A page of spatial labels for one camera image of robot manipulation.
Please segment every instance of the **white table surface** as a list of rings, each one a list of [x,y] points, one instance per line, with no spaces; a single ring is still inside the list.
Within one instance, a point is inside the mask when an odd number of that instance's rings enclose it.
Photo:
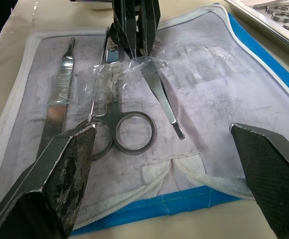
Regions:
[[[225,2],[217,2],[230,11]],[[214,1],[211,0],[160,0],[161,21],[212,3]],[[0,34],[0,115],[16,79],[25,40],[31,32],[86,26],[106,27],[111,22],[111,10],[91,10],[69,0],[19,0]],[[286,52],[240,19],[238,22],[289,71],[289,55]],[[255,202],[237,201],[73,238],[276,239],[276,236]]]

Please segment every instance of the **blue fabric border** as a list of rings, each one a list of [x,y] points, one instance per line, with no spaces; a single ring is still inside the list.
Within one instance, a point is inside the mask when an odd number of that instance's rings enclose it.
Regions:
[[[260,57],[289,87],[289,72],[244,30],[231,14],[229,14],[229,19],[236,36]],[[93,232],[164,215],[191,212],[236,200],[238,198],[220,193],[207,186],[202,186],[131,203],[101,220],[73,231],[72,235]]]

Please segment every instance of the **table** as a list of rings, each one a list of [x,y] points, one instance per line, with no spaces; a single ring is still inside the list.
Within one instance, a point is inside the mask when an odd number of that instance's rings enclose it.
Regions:
[[[225,2],[218,2],[230,11]],[[160,0],[161,21],[212,3],[214,2],[210,0]],[[0,115],[16,79],[25,40],[30,33],[86,26],[106,27],[111,22],[111,10],[91,10],[81,3],[69,0],[19,0],[0,34]],[[289,71],[289,55],[286,52],[245,22],[240,19],[238,22]],[[250,201],[227,203],[172,217],[153,218],[73,239],[129,237],[276,239],[260,208]]]

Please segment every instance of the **ring handle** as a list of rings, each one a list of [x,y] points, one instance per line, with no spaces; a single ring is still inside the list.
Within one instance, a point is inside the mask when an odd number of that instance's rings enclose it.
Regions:
[[[136,112],[136,111],[135,112],[126,112],[126,113],[120,112],[119,115],[120,115],[120,118],[118,118],[114,123],[114,125],[116,125],[116,128],[113,128],[114,129],[113,140],[114,140],[116,147],[121,152],[128,154],[128,155],[139,155],[139,154],[146,152],[152,146],[154,139],[155,139],[156,127],[155,127],[154,121],[151,119],[150,116],[148,116],[147,114],[142,113],[142,112]],[[126,147],[122,146],[117,139],[117,131],[120,128],[120,125],[122,124],[123,121],[125,121],[126,119],[129,119],[131,117],[143,118],[151,126],[151,138],[150,138],[150,140],[148,141],[148,143],[145,146],[143,146],[139,149],[126,148]]]
[[[82,126],[85,126],[85,125],[88,125],[88,124],[92,124],[94,122],[100,122],[100,123],[103,123],[104,125],[106,125],[109,129],[109,132],[110,132],[110,137],[109,137],[109,141],[108,141],[108,144],[107,146],[100,152],[94,154],[91,158],[92,161],[96,161],[102,157],[104,157],[111,149],[111,146],[113,144],[113,134],[111,133],[111,128],[110,126],[102,119],[99,119],[99,117],[97,118],[92,118],[92,120],[90,122],[88,122],[88,119],[84,119],[83,121],[81,121],[77,127],[82,127]]]

